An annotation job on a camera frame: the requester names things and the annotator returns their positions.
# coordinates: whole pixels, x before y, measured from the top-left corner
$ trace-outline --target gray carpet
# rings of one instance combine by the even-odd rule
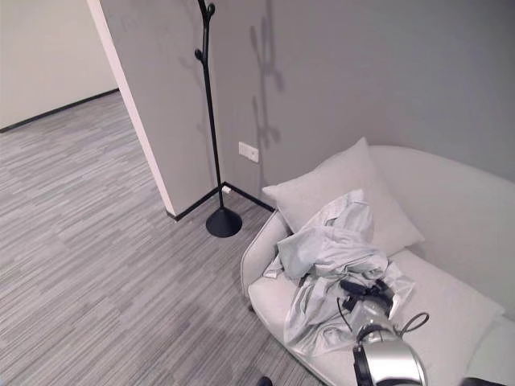
[[[216,198],[166,216],[118,93],[0,133],[0,384],[320,384],[246,309]]]

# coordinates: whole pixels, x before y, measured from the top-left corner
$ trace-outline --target baseboard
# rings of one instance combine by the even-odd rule
[[[216,193],[218,193],[218,187],[215,187],[214,189],[212,189],[209,193],[204,195],[201,199],[196,201],[194,204],[190,205],[186,210],[180,212],[178,215],[172,215],[169,211],[167,211],[167,215],[169,215],[175,221],[179,221],[183,217],[185,217],[185,215],[187,215],[188,213],[191,213],[194,209],[197,209],[200,205],[205,203],[208,199],[210,199]]]
[[[109,91],[106,91],[106,92],[102,92],[100,94],[90,96],[89,98],[82,99],[80,101],[70,103],[69,105],[65,105],[63,107],[58,107],[57,109],[53,109],[53,110],[47,111],[46,113],[42,113],[42,114],[36,115],[34,117],[30,117],[28,119],[25,119],[23,121],[14,123],[12,125],[8,125],[6,127],[2,127],[0,129],[0,133],[5,133],[6,131],[9,131],[9,130],[12,130],[12,129],[16,129],[17,127],[26,125],[27,123],[31,123],[31,122],[33,122],[33,121],[35,121],[37,119],[48,117],[49,115],[58,113],[59,111],[63,111],[65,109],[70,109],[71,107],[82,105],[83,103],[86,103],[86,102],[89,102],[89,101],[93,101],[93,100],[98,99],[98,98],[105,97],[106,95],[113,94],[113,93],[115,93],[117,91],[119,91],[118,88],[115,88],[114,90],[109,90]]]
[[[255,198],[253,195],[250,195],[249,193],[244,192],[242,189],[240,189],[238,187],[235,187],[234,185],[232,185],[230,183],[223,182],[222,183],[222,187],[230,187],[231,189],[233,189],[239,195],[245,197],[246,199],[249,199],[250,201],[252,201],[253,203],[259,205],[260,207],[265,208],[267,211],[275,211],[275,208],[271,207],[270,205],[268,205],[266,203],[263,203],[260,199]],[[194,202],[191,206],[189,206],[186,210],[180,212],[178,215],[172,215],[169,211],[166,211],[167,215],[169,217],[171,217],[172,219],[174,219],[175,221],[179,221],[182,218],[184,218],[186,215],[188,215],[189,213],[191,213],[192,211],[197,209],[200,205],[205,203],[208,199],[210,199],[216,193],[218,193],[218,187],[215,187],[214,189],[212,189],[209,193],[204,195],[198,201]]]
[[[250,201],[252,201],[253,203],[259,205],[260,207],[263,207],[265,208],[267,211],[275,211],[275,208],[274,207],[271,207],[269,204],[267,203],[263,203],[260,199],[257,199],[256,197],[254,197],[253,195],[250,195],[249,193],[243,191],[242,189],[238,188],[238,187],[235,187],[234,185],[232,185],[231,183],[228,183],[228,182],[223,182],[222,183],[222,186],[224,187],[230,187],[231,189],[233,189],[236,193],[238,193],[239,195],[245,197],[246,199],[249,199]]]

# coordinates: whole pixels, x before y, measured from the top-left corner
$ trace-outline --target seat cushion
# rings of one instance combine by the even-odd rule
[[[431,384],[458,385],[477,343],[492,320],[503,312],[502,307],[407,250],[392,259],[416,283],[398,321],[405,322],[420,311],[431,315],[426,325],[406,334],[405,341],[420,355]],[[283,274],[277,279],[262,277],[249,287],[257,316],[281,343],[295,291],[295,285]],[[292,354],[326,384],[356,385],[351,347],[317,357]]]
[[[496,319],[480,340],[467,376],[498,384],[515,384],[515,322]]]

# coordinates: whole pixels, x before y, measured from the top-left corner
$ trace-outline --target electrical socket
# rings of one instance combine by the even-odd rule
[[[259,150],[255,147],[244,142],[238,142],[238,153],[252,162],[259,163]]]

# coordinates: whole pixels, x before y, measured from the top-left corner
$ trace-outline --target sofa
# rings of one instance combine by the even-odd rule
[[[418,150],[369,146],[367,151],[423,235],[423,241],[406,243],[389,258],[415,281],[403,320],[419,311],[431,315],[404,338],[424,362],[429,385],[458,385],[464,377],[515,385],[515,184]],[[277,207],[242,257],[241,287],[284,345],[296,286],[284,275],[262,276],[277,243],[292,233]],[[325,384],[356,385],[352,347],[312,357],[285,348]]]

